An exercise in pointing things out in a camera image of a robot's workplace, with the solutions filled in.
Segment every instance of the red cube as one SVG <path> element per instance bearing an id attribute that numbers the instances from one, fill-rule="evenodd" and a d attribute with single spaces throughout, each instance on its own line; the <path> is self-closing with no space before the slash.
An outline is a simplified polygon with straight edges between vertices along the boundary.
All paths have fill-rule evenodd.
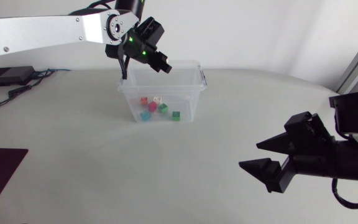
<path id="1" fill-rule="evenodd" d="M 154 101 L 149 103 L 149 111 L 154 112 L 157 109 L 157 106 L 158 106 L 157 103 Z"/>
<path id="2" fill-rule="evenodd" d="M 142 98 L 140 98 L 140 103 L 141 103 L 141 105 L 147 105 L 148 102 L 149 102 L 149 101 L 148 101 L 147 97 L 142 97 Z"/>

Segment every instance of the colored block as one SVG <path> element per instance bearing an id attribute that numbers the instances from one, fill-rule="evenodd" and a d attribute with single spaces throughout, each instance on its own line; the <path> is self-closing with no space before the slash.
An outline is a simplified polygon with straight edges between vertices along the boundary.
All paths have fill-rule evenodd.
<path id="1" fill-rule="evenodd" d="M 148 121 L 152 117 L 152 113 L 149 111 L 143 111 L 140 113 L 140 117 L 142 117 L 142 120 Z"/>
<path id="2" fill-rule="evenodd" d="M 150 112 L 154 112 L 157 109 L 157 103 L 156 102 L 151 102 L 149 103 L 149 111 Z"/>
<path id="3" fill-rule="evenodd" d="M 172 112 L 172 121 L 180 121 L 180 112 L 179 111 Z"/>
<path id="4" fill-rule="evenodd" d="M 157 105 L 160 105 L 162 103 L 162 98 L 159 96 L 156 96 L 156 97 L 154 97 L 153 101 L 156 102 Z"/>
<path id="5" fill-rule="evenodd" d="M 147 105 L 149 103 L 147 97 L 142 97 L 140 98 L 140 103 L 141 105 Z"/>
<path id="6" fill-rule="evenodd" d="M 168 106 L 165 103 L 163 103 L 160 106 L 158 106 L 158 110 L 161 113 L 166 113 L 166 112 L 168 112 Z"/>

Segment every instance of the transparent plastic bin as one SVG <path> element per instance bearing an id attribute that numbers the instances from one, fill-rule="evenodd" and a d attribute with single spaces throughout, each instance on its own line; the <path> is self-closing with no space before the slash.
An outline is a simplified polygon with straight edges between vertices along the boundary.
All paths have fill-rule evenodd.
<path id="1" fill-rule="evenodd" d="M 172 70 L 169 74 L 157 73 L 149 65 L 139 62 L 128 66 L 127 80 L 120 80 L 118 91 L 125 94 L 132 114 L 137 122 L 172 121 L 172 112 L 180 112 L 180 122 L 194 120 L 200 92 L 206 89 L 206 80 L 200 63 L 195 60 L 170 61 Z M 157 109 L 148 121 L 140 116 L 148 106 L 142 105 L 140 99 L 147 97 L 148 103 L 154 97 L 161 97 L 168 106 L 167 113 Z"/>

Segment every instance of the blue cube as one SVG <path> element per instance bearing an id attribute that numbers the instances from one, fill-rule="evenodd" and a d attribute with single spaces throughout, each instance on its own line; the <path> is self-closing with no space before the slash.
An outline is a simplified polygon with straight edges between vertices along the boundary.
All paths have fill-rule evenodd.
<path id="1" fill-rule="evenodd" d="M 142 118 L 142 120 L 148 121 L 152 117 L 152 113 L 150 113 L 149 111 L 143 111 L 140 113 L 140 117 Z"/>

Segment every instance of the white tabletop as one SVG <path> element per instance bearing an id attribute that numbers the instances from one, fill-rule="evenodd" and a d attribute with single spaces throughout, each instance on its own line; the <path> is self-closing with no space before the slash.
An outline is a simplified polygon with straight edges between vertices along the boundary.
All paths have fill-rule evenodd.
<path id="1" fill-rule="evenodd" d="M 58 72 L 1 107 L 0 147 L 29 149 L 0 195 L 1 223 L 358 223 L 331 179 L 296 175 L 270 194 L 238 166 L 283 162 L 255 144 L 297 113 L 319 113 L 336 136 L 335 93 L 267 72 L 204 73 L 192 123 L 135 123 L 119 71 Z M 358 183 L 338 188 L 358 202 Z"/>

